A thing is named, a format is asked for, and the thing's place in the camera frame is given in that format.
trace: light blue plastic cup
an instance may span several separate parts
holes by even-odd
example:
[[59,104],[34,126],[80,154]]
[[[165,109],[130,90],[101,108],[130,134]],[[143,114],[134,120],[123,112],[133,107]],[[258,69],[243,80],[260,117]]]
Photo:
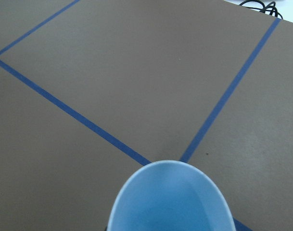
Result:
[[107,231],[235,231],[235,226],[223,195],[203,172],[164,160],[127,180]]

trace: blue tape line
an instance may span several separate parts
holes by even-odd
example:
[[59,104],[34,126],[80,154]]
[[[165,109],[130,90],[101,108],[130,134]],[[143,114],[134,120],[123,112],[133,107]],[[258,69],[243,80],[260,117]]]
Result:
[[14,45],[16,45],[21,40],[25,39],[27,36],[29,36],[30,34],[32,34],[34,31],[36,31],[37,29],[39,29],[40,27],[42,27],[43,25],[45,25],[47,22],[51,21],[53,18],[55,18],[56,16],[58,16],[60,13],[66,11],[68,8],[70,8],[73,5],[75,5],[78,1],[80,1],[80,0],[75,0],[72,3],[68,4],[64,8],[60,9],[57,13],[55,13],[54,15],[50,16],[49,18],[47,18],[45,21],[41,22],[40,24],[38,24],[37,26],[35,26],[33,29],[29,30],[24,35],[22,35],[21,37],[17,38],[14,42],[12,42],[8,46],[6,46],[2,50],[0,50],[0,55],[3,54],[4,52],[6,52],[11,47],[13,47]]
[[266,31],[266,33],[262,37],[262,39],[259,41],[256,48],[253,50],[253,52],[251,53],[251,55],[249,56],[247,61],[244,63],[244,65],[242,66],[242,68],[240,69],[240,71],[238,72],[236,77],[233,79],[233,81],[231,82],[231,84],[229,85],[227,90],[224,92],[224,94],[222,95],[222,97],[220,98],[220,100],[218,101],[216,106],[214,107],[213,111],[210,113],[208,118],[205,120],[205,122],[201,126],[198,133],[195,135],[195,137],[191,141],[190,145],[188,146],[188,148],[186,149],[186,151],[184,152],[184,154],[180,158],[180,161],[185,162],[185,163],[187,163],[189,161],[189,159],[193,155],[194,151],[197,149],[200,142],[202,141],[203,137],[205,136],[205,134],[207,133],[209,128],[212,126],[214,120],[216,119],[218,114],[221,112],[222,108],[224,107],[226,102],[229,100],[230,96],[232,95],[232,93],[234,92],[234,90],[236,89],[238,84],[240,83],[241,79],[246,74],[247,70],[249,69],[249,67],[251,66],[253,61],[256,59],[257,55],[262,50],[263,46],[265,45],[265,43],[267,42],[270,35],[275,30],[275,28],[277,27],[277,25],[279,24],[280,21],[281,20],[279,18],[276,18],[274,20],[274,22],[271,24],[271,26]]
[[247,226],[245,226],[244,224],[242,224],[240,221],[236,220],[235,218],[233,218],[233,220],[234,220],[235,228],[237,231],[252,231],[252,229],[248,228]]
[[65,103],[63,103],[59,99],[55,98],[53,95],[51,95],[50,93],[45,91],[43,88],[41,88],[40,86],[38,86],[37,84],[35,84],[31,80],[29,80],[28,78],[26,78],[25,76],[20,74],[18,71],[16,71],[15,69],[10,67],[6,63],[4,63],[2,60],[0,60],[0,67],[2,67],[4,70],[6,70],[7,72],[9,72],[13,76],[15,76],[17,79],[19,79],[20,81],[22,81],[23,83],[28,85],[30,88],[32,88],[34,91],[36,91],[37,93],[39,93],[40,95],[45,97],[47,100],[49,100],[50,102],[52,102],[53,104],[55,104],[56,106],[61,108],[63,111],[65,111],[66,113],[71,115],[73,118],[78,120],[80,123],[82,123],[83,125],[85,125],[89,129],[91,129],[92,131],[94,131],[95,133],[100,135],[102,138],[107,140],[109,143],[114,145],[116,148],[123,151],[125,154],[129,155],[132,159],[134,159],[135,161],[137,161],[141,165],[144,166],[144,165],[151,163],[144,156],[140,155],[139,153],[137,153],[133,149],[129,148],[127,145],[122,143],[120,140],[118,140],[114,136],[110,135],[108,132],[106,132],[105,130],[103,130],[102,128],[100,128],[99,126],[97,126],[96,124],[94,124],[93,122],[88,120],[87,118],[85,118],[83,115],[76,112],[71,107],[67,106]]

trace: gray floor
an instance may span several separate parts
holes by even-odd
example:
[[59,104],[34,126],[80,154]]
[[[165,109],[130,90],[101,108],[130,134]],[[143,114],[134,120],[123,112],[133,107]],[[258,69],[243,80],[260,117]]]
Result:
[[[0,50],[70,2],[0,1]],[[178,160],[273,21],[217,0],[81,0],[0,59],[150,161]],[[251,229],[293,231],[293,24],[190,164]],[[103,230],[140,167],[0,67],[0,231]]]

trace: black cable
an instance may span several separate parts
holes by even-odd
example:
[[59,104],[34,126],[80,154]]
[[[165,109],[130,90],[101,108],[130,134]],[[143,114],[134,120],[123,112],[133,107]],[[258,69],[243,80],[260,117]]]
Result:
[[253,9],[253,10],[259,10],[262,13],[266,13],[269,12],[269,15],[273,15],[275,17],[280,16],[281,19],[283,19],[282,15],[278,12],[278,9],[276,8],[276,2],[272,1],[270,4],[268,4],[267,6],[260,0],[246,0],[243,1],[241,4],[239,4],[240,6],[243,6],[244,4],[248,3],[248,2],[257,2],[259,4],[261,4],[262,8],[257,8],[257,7],[249,7],[249,6],[244,6],[248,9]]

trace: light blue object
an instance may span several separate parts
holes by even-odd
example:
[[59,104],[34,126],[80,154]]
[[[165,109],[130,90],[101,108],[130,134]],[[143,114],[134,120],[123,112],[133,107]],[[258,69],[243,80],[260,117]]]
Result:
[[203,172],[164,160],[127,180],[107,231],[235,231],[235,226],[223,195]]

